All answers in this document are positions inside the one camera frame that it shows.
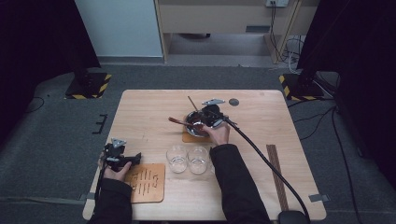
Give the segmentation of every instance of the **dark bowl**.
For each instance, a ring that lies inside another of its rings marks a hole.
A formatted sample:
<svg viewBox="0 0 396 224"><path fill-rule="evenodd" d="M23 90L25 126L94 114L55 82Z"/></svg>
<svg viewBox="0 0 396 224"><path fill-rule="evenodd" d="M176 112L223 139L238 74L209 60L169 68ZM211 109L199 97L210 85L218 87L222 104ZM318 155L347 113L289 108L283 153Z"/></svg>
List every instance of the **dark bowl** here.
<svg viewBox="0 0 396 224"><path fill-rule="evenodd" d="M197 124L194 126L186 126L187 132L195 137L207 137L209 134L205 131L202 131L202 125L204 125L201 121L201 116L198 112L192 111L187 117L186 122L191 124Z"/></svg>

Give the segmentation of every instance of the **wooden coaster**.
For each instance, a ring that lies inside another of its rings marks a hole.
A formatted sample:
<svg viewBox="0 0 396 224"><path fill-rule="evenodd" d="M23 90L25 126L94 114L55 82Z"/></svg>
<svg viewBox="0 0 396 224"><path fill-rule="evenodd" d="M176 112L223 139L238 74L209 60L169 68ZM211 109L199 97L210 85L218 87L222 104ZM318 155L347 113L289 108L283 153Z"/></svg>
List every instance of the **wooden coaster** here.
<svg viewBox="0 0 396 224"><path fill-rule="evenodd" d="M159 203L163 200L165 164L139 164L125 176L132 187L131 203Z"/></svg>
<svg viewBox="0 0 396 224"><path fill-rule="evenodd" d="M182 127L183 131L181 134L181 140L185 143L195 143L195 142L207 142L211 143L212 139L210 139L209 136L207 137L195 137L191 135L190 133L187 132L187 129L185 126Z"/></svg>

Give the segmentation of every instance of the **gray floor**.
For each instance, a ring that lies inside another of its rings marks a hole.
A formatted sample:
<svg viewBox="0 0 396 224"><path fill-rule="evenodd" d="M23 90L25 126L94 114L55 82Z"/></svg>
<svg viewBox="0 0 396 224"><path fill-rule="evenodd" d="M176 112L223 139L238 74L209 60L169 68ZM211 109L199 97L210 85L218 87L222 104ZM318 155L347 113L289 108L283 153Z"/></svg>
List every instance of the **gray floor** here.
<svg viewBox="0 0 396 224"><path fill-rule="evenodd" d="M103 69L113 77L102 99L65 100L64 90L72 74L40 84L35 95L44 99L44 105L24 116L0 150L0 197L68 199L80 204L0 203L0 224L85 222L81 216L83 201L78 198L92 184L97 155L106 142L124 90L281 91L278 77L290 72L287 63L271 63L259 35L212 35L209 39L177 35L166 63L104 64ZM34 99L29 109L40 105L41 100ZM293 120L304 119L324 113L332 106L332 101L307 102L291 107L290 113ZM100 114L108 114L104 131L92 134L98 129L95 122L102 119ZM299 136L313 132L318 120L296 122ZM372 161L358 155L338 114L334 114L334 122L346 153L363 223L396 223L395 190ZM325 203L327 217L314 223L358 223L331 114L324 117L315 134L303 140L302 145L319 192L331 198Z"/></svg>

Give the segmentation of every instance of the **cork trivet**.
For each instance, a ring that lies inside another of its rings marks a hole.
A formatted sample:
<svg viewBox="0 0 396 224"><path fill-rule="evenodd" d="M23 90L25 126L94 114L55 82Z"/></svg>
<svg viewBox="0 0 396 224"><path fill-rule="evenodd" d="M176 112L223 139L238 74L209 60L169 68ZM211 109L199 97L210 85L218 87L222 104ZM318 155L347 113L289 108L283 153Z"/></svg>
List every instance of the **cork trivet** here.
<svg viewBox="0 0 396 224"><path fill-rule="evenodd" d="M132 187L131 203L159 203L163 200L165 165L162 163L133 166L125 176Z"/></svg>

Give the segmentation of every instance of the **black curtain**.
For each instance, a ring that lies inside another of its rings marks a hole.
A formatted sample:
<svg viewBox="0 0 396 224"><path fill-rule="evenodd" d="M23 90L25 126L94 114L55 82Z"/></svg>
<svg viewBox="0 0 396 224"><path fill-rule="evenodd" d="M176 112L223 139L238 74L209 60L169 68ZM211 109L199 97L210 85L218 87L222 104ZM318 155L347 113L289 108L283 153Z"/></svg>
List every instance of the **black curtain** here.
<svg viewBox="0 0 396 224"><path fill-rule="evenodd" d="M78 66L100 65L73 0L0 0L0 143L38 83Z"/></svg>
<svg viewBox="0 0 396 224"><path fill-rule="evenodd" d="M321 0L298 68L340 75L335 95L362 156L396 188L396 1Z"/></svg>

